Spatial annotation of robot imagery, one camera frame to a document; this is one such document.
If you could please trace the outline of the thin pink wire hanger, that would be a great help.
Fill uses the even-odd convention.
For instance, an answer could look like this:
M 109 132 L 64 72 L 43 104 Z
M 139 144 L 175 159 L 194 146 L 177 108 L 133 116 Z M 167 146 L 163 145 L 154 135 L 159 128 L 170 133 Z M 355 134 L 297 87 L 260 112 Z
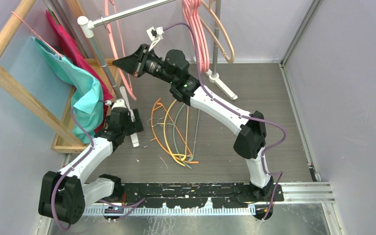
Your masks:
M 110 5 L 113 7 L 114 13 L 118 12 L 114 0 L 105 0 L 104 1 L 104 13 L 105 13 L 106 16 L 109 15 Z M 117 60 L 117 59 L 119 59 L 119 55 L 118 55 L 118 50 L 117 50 L 117 47 L 116 47 L 116 44 L 115 44 L 112 26 L 111 26 L 110 23 L 107 23 L 106 27 L 107 27 L 107 31 L 108 31 L 108 38 L 109 38 L 109 43 L 110 43 L 111 50 L 112 50 L 112 53 L 113 53 L 113 57 L 114 57 L 115 60 Z M 118 35 L 119 35 L 119 39 L 120 39 L 122 57 L 124 57 L 124 56 L 126 56 L 126 52 L 125 52 L 124 41 L 123 41 L 123 37 L 122 37 L 122 33 L 121 33 L 121 29 L 120 29 L 120 25 L 119 25 L 118 21 L 116 21 L 116 27 L 117 27 L 117 31 L 118 31 Z M 136 98 L 136 96 L 134 95 L 134 92 L 133 92 L 133 87 L 132 87 L 130 75 L 127 75 L 127 77 L 126 77 L 122 70 L 120 70 L 119 68 L 116 68 L 115 81 L 118 81 L 119 78 L 120 78 L 121 83 L 125 87 L 125 90 L 127 91 L 127 93 L 130 95 L 130 97 L 133 100 L 136 101 L 137 98 Z

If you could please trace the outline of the green plastic hanger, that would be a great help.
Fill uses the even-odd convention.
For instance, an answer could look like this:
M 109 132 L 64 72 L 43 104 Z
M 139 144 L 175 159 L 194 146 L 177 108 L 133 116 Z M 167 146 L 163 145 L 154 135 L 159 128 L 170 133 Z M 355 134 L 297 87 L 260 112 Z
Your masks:
M 175 120 L 174 120 L 174 123 L 173 123 L 173 131 L 172 131 L 172 136 L 173 136 L 173 141 L 174 141 L 174 146 L 175 146 L 175 149 L 176 149 L 176 153 L 179 154 L 179 150 L 178 150 L 178 147 L 177 147 L 177 142 L 175 140 L 175 130 L 177 130 L 177 132 L 179 131 L 177 126 L 176 126 L 176 122 L 177 122 L 177 119 L 178 119 L 178 116 L 180 114 L 180 112 L 182 111 L 182 109 L 185 107 L 186 105 L 183 104 L 181 106 L 181 108 L 179 109 L 179 111 L 177 112 L 177 115 L 175 117 Z M 194 161 L 194 154 L 195 154 L 195 147 L 196 147 L 196 140 L 197 140 L 197 132 L 198 132 L 198 124 L 199 124 L 199 116 L 200 116 L 200 111 L 198 111 L 198 116 L 197 116 L 197 123 L 196 123 L 196 129 L 195 129 L 195 136 L 194 136 L 194 142 L 193 142 L 193 151 L 192 153 L 188 156 L 189 159 L 186 160 L 185 162 L 183 162 L 183 164 L 188 167 L 189 169 L 191 169 L 191 167 L 188 165 L 188 164 L 198 164 L 199 162 L 198 161 Z

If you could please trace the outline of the yellow plastic hanger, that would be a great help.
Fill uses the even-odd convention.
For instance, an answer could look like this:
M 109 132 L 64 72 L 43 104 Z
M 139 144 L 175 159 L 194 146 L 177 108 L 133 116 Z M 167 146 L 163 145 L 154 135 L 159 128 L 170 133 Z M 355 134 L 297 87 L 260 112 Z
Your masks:
M 168 138 L 167 138 L 167 127 L 168 126 L 171 126 L 173 128 L 173 123 L 174 123 L 174 120 L 175 120 L 175 117 L 171 117 L 171 115 L 169 114 L 170 111 L 172 110 L 173 106 L 177 103 L 177 100 L 173 100 L 171 102 L 171 104 L 169 105 L 168 108 L 166 108 L 165 110 L 165 116 L 164 116 L 164 122 L 163 122 L 163 135 L 164 135 L 164 143 L 165 143 L 165 147 L 166 147 L 166 150 L 168 151 L 168 154 L 170 155 L 170 157 L 179 165 L 182 165 L 183 167 L 186 167 L 183 162 L 185 162 L 186 160 L 189 159 L 189 155 L 192 153 L 193 149 L 191 149 L 188 145 L 188 136 L 189 136 L 189 123 L 190 123 L 190 120 L 189 120 L 189 115 L 190 115 L 190 109 L 188 106 L 185 106 L 184 108 L 186 108 L 186 121 L 185 121 L 185 132 L 184 134 L 181 134 L 180 131 L 177 132 L 177 130 L 175 130 L 175 134 L 178 134 L 179 137 L 181 138 L 183 144 L 184 144 L 184 149 L 183 149 L 183 152 L 177 154 L 176 153 L 176 149 L 175 151 L 173 151 L 171 149 L 171 146 L 170 144 L 168 143 Z

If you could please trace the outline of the beige plastic hanger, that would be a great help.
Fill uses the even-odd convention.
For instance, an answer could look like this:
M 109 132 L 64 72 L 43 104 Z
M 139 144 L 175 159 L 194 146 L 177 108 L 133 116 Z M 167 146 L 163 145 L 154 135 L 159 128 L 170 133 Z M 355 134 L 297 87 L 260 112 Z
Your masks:
M 213 30 L 210 29 L 210 27 L 207 25 L 207 23 L 200 17 L 200 22 L 204 29 L 212 36 L 214 42 L 220 49 L 224 59 L 226 60 L 227 63 L 232 64 L 235 61 L 235 50 L 232 45 L 232 42 L 230 40 L 230 37 L 221 22 L 220 15 L 221 15 L 221 1 L 220 0 L 209 0 L 206 2 L 205 0 L 200 1 L 201 6 L 205 8 L 205 10 L 208 12 L 208 14 L 212 17 L 214 20 L 214 23 L 216 23 L 217 28 L 219 31 L 223 34 L 226 44 L 228 46 L 228 52 L 224 49 L 222 43 L 220 40 L 217 38 L 217 36 L 214 34 Z

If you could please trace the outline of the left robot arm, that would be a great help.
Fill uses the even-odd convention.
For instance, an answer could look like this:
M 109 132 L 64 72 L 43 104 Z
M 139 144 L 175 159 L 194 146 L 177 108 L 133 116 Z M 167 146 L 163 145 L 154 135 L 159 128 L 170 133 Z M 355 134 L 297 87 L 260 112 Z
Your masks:
M 48 171 L 42 179 L 38 213 L 56 223 L 75 224 L 85 208 L 99 201 L 119 201 L 124 190 L 117 176 L 102 174 L 87 183 L 92 172 L 124 141 L 135 133 L 131 113 L 124 106 L 113 106 L 107 125 L 90 140 L 86 149 L 59 171 Z

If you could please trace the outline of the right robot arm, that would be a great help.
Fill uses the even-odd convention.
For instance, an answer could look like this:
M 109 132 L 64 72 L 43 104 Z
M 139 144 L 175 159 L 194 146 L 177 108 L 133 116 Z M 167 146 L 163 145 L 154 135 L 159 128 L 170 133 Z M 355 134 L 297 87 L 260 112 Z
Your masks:
M 252 120 L 262 118 L 262 113 L 251 114 L 221 99 L 207 87 L 201 87 L 200 81 L 189 73 L 190 64 L 181 50 L 172 49 L 165 58 L 160 58 L 147 44 L 142 44 L 136 52 L 112 64 L 134 77 L 147 73 L 169 83 L 169 91 L 177 101 L 207 113 L 228 127 L 236 135 L 235 152 L 246 160 L 253 197 L 264 201 L 271 195 L 272 180 L 264 172 L 266 165 L 261 161 L 265 125 Z

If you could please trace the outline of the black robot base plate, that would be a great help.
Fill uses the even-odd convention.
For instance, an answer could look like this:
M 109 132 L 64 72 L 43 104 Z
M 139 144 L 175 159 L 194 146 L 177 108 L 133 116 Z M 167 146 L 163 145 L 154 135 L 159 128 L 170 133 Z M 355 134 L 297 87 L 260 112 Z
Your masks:
M 102 199 L 108 220 L 125 215 L 253 215 L 269 219 L 274 203 L 284 201 L 273 184 L 260 193 L 248 183 L 126 183 L 117 197 Z

